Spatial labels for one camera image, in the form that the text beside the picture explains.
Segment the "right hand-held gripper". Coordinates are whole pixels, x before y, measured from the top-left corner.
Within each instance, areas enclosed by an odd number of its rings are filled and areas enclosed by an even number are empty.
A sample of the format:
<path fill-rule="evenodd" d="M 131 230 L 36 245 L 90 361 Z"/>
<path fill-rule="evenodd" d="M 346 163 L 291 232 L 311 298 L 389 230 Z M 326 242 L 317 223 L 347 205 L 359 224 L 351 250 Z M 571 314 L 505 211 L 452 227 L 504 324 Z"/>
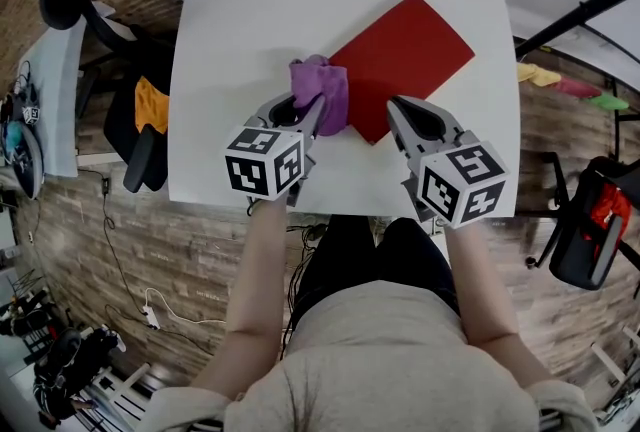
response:
<path fill-rule="evenodd" d="M 387 119 L 398 149 L 422 154 L 421 140 L 447 142 L 463 132 L 443 108 L 411 96 L 387 101 Z M 437 216 L 451 228 L 476 222 L 498 207 L 509 171 L 487 141 L 446 144 L 412 160 L 402 182 L 418 219 Z"/>

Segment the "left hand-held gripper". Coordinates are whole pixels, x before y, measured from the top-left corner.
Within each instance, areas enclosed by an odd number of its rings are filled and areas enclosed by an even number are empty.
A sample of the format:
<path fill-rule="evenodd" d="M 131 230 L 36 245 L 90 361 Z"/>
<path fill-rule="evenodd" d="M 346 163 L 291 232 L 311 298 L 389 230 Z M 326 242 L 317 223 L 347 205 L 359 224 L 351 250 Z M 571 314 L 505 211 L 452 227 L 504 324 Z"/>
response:
<path fill-rule="evenodd" d="M 308 154 L 325 114 L 319 94 L 302 107 L 284 93 L 264 103 L 242 126 L 234 128 L 224 148 L 230 188 L 251 200 L 287 197 L 296 204 L 315 166 Z"/>

